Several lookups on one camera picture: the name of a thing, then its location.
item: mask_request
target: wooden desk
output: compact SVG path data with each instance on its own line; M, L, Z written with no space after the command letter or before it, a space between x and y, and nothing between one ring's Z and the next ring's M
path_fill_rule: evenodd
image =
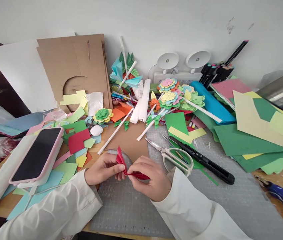
M106 132L107 132L107 128L104 128L104 131L101 134L101 142L98 143L98 144L95 144L93 146L93 148L89 149L89 152L92 156L92 160L90 160L80 171L82 171L85 168L90 168L95 163L95 161L99 158L99 155L97 154L97 152L100 150L100 148L105 143ZM67 152L67 150L68 150L67 148L68 148L67 146L66 146L66 148L65 148L65 146L63 146L60 153L59 153L59 156L63 155L65 152ZM271 181L271 182L283 187L283 171L279 175L277 175L277 174L266 175L261 170L257 170L255 172L253 172L253 174L257 175L259 177L262 177L263 179L265 179L267 181ZM280 215L283 218L283 204L279 200L271 197L269 194L268 194L268 197L270 198L271 202L275 205L277 211L280 213ZM6 197L4 197L2 200L0 200L0 217L7 218L8 215L10 214L10 212L13 210L13 208L16 206L16 204L20 201L21 198L22 198L21 195L16 195L16 194L10 193ZM157 237L146 237L146 236L131 235L131 234L119 234L119 233L110 233L110 232L90 231L89 226L90 226L90 223L88 223L84 227L83 231L95 232L95 233L100 233L100 234L105 234L105 235L110 235L110 236L116 236L116 237L123 237L123 238L128 238L128 239L135 239L135 240L165 240L164 238L157 238Z

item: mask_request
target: cutting mat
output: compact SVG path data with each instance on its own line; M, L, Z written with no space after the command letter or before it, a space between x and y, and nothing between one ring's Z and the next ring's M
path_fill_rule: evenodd
M232 173L235 184L227 185L207 169L205 171L218 182L219 186L210 181L199 169L192 171L188 178L190 182L210 200L222 205L250 238L283 239L283 219L254 177L227 157L207 128L206 131L206 135L196 139L195 148ZM158 129L151 127L147 132L147 138L162 147L168 147L160 132L168 136L167 128L160 126ZM160 152L150 144L148 150L150 158L164 168ZM126 155L124 158L129 167L131 165L129 158ZM91 230L173 238L149 198L134 190L128 178L121 182L114 178L108 179L101 184L99 195L103 207L92 219ZM191 203L186 204L195 205L196 200L193 199Z

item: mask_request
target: scissors handle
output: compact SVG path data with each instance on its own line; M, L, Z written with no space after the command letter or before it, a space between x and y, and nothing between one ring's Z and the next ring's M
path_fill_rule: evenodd
M189 158L190 164L186 164L180 158L176 157L172 153L172 150L174 150L174 151L177 150L177 151L182 152L185 155L187 155L187 157ZM166 168L166 170L168 172L169 172L169 170L168 170L168 168L166 166L165 160L168 160L173 165L178 167L186 175L186 177L188 177L191 174L191 170L194 167L194 162L193 162L191 156L186 151L184 151L182 149L179 149L179 148L166 148L165 152L162 152L161 155L162 155L162 158L163 158L163 162L164 162L165 168Z

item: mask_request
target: white paper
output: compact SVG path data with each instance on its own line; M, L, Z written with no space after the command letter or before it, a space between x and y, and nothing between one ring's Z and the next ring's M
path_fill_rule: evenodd
M75 34L52 34L67 37ZM34 113L56 107L36 39L0 46L0 71L28 109Z

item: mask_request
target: white sleeve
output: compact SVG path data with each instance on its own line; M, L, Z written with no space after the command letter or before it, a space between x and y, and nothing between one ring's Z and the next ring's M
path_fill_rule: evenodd
M221 205L194 188L178 168L170 193L152 203L177 240L250 239Z
M87 185L85 171L81 171L39 203L6 222L0 228L0 240L60 240L80 232L101 206L96 187Z

